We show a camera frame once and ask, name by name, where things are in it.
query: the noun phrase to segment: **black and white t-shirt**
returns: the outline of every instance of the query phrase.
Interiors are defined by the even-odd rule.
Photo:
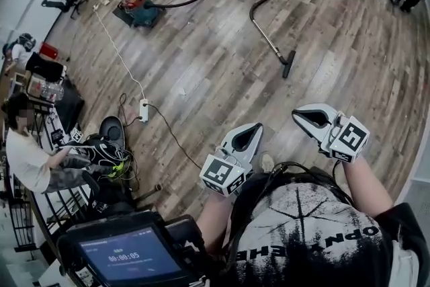
[[[278,187],[255,207],[231,286],[424,286],[429,254],[407,204],[372,219],[313,183]]]

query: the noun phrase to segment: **office chair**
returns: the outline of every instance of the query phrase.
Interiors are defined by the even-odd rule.
[[[88,0],[65,0],[66,3],[63,3],[62,1],[49,1],[49,0],[43,0],[42,6],[43,7],[53,7],[56,9],[60,9],[61,12],[66,13],[69,12],[70,8],[73,7],[72,14],[70,15],[71,19],[75,19],[73,15],[75,12],[79,15],[79,8],[82,4],[88,2]]]

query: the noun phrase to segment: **vacuum cleaner hose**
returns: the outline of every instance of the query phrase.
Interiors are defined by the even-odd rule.
[[[182,7],[182,6],[186,6],[189,4],[192,4],[196,1],[199,0],[189,0],[189,1],[185,1],[184,3],[179,3],[179,4],[147,4],[145,5],[145,7],[151,8],[151,7],[160,7],[160,8],[165,8],[165,9],[172,9],[174,7]],[[292,52],[295,53],[295,51],[292,51],[289,55],[288,59],[285,59],[282,54],[280,53],[280,50],[278,49],[277,46],[275,46],[273,44],[273,42],[267,37],[267,35],[265,34],[265,32],[259,27],[259,25],[257,24],[257,22],[255,21],[254,18],[254,13],[255,11],[261,6],[263,5],[266,1],[268,0],[258,0],[256,3],[254,3],[251,6],[251,9],[249,10],[249,18],[251,19],[251,21],[253,22],[253,24],[255,25],[255,27],[260,31],[260,33],[263,35],[264,39],[266,40],[266,42],[270,45],[270,48],[275,52],[277,58],[279,59],[279,61],[281,62],[281,64],[283,64],[284,66],[284,71],[282,73],[282,77],[283,78],[287,78],[288,73],[290,72],[291,66],[292,66],[292,62],[293,62],[293,58],[294,58],[294,54],[292,54]]]

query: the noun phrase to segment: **water bottle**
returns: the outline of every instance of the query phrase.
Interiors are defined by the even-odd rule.
[[[50,83],[49,81],[42,81],[40,84],[42,88],[41,96],[51,102],[60,101],[65,94],[64,89],[59,84]]]

